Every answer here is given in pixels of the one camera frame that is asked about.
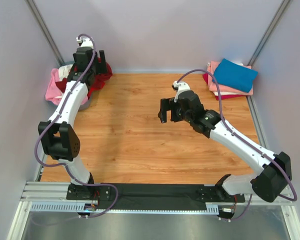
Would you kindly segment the dark red t-shirt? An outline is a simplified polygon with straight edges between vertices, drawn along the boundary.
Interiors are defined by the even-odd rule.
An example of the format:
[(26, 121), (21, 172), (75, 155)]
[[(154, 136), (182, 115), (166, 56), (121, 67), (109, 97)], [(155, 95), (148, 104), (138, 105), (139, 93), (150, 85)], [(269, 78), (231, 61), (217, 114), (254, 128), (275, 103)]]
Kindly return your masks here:
[[(90, 90), (87, 94), (88, 98), (90, 98), (93, 92), (101, 90), (104, 87), (105, 82), (112, 77), (113, 75), (112, 69), (108, 63), (106, 63), (106, 68), (107, 68), (107, 73), (102, 73), (95, 76), (95, 82), (90, 87)], [(55, 83), (57, 89), (61, 90), (61, 92), (64, 93), (66, 90), (67, 78), (63, 78), (62, 80), (59, 79)]]

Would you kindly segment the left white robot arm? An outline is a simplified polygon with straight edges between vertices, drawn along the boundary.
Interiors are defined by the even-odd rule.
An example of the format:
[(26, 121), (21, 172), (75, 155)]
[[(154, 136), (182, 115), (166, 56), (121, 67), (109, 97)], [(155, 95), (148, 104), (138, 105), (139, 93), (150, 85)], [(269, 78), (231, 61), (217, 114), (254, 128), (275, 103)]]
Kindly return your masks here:
[(67, 171), (71, 178), (66, 195), (68, 200), (94, 201), (97, 188), (80, 158), (81, 142), (74, 131), (74, 121), (96, 77), (108, 74), (108, 68), (104, 51), (96, 50), (92, 37), (82, 33), (76, 41), (78, 48), (73, 54), (74, 64), (67, 77), (65, 92), (49, 120), (38, 124), (39, 138), (35, 146), (42, 146), (44, 154), (57, 161), (51, 167), (62, 166)]

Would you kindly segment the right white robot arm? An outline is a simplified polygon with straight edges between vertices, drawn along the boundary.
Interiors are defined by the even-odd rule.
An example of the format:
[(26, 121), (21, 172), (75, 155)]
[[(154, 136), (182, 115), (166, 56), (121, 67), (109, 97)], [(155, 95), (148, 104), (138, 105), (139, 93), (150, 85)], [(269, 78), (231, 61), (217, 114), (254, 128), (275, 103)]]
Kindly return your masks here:
[(207, 110), (199, 96), (184, 81), (172, 84), (176, 95), (160, 100), (158, 117), (167, 122), (167, 112), (171, 112), (172, 122), (187, 122), (195, 132), (212, 139), (235, 153), (253, 170), (252, 174), (225, 175), (215, 196), (226, 202), (233, 195), (256, 194), (262, 200), (272, 203), (292, 179), (291, 159), (285, 152), (279, 154), (268, 150), (235, 129), (214, 110)]

